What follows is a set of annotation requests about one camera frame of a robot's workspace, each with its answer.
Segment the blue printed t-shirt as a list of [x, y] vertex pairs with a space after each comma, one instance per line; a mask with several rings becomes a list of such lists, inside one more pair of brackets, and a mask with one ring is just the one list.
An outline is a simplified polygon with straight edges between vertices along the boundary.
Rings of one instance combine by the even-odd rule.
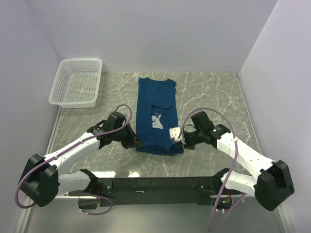
[[176, 82], [139, 78], [136, 135], [143, 142], [136, 151], [155, 155], [182, 154], [184, 149], [170, 138], [170, 128], [178, 126], [175, 101]]

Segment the white perforated plastic basket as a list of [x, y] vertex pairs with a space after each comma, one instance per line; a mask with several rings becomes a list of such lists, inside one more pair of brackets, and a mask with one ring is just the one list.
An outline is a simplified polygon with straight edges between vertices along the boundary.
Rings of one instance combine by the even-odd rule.
[[93, 108], [99, 91], [103, 62], [99, 58], [72, 58], [60, 62], [49, 103], [61, 108]]

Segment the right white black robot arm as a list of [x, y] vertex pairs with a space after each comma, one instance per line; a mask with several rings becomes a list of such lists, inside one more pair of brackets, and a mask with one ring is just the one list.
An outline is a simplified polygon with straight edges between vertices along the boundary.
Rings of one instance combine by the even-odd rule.
[[215, 126], [203, 110], [194, 111], [188, 117], [195, 130], [183, 131], [179, 136], [186, 148], [194, 149], [199, 143], [212, 145], [249, 172], [244, 175], [228, 170], [213, 182], [217, 193], [223, 194], [229, 189], [240, 191], [255, 197], [268, 211], [276, 209], [295, 193], [289, 167], [284, 161], [276, 162], [263, 156], [234, 136], [226, 126]]

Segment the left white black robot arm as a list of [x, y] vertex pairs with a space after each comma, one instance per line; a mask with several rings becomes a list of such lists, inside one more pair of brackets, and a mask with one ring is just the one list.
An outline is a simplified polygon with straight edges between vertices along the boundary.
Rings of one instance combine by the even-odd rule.
[[96, 195], [98, 178], [89, 170], [68, 173], [71, 165], [79, 159], [119, 142], [125, 149], [143, 146], [125, 115], [114, 111], [108, 119], [90, 127], [82, 136], [63, 148], [44, 156], [32, 155], [24, 168], [17, 191], [26, 194], [40, 207], [49, 204], [56, 196], [81, 191]]

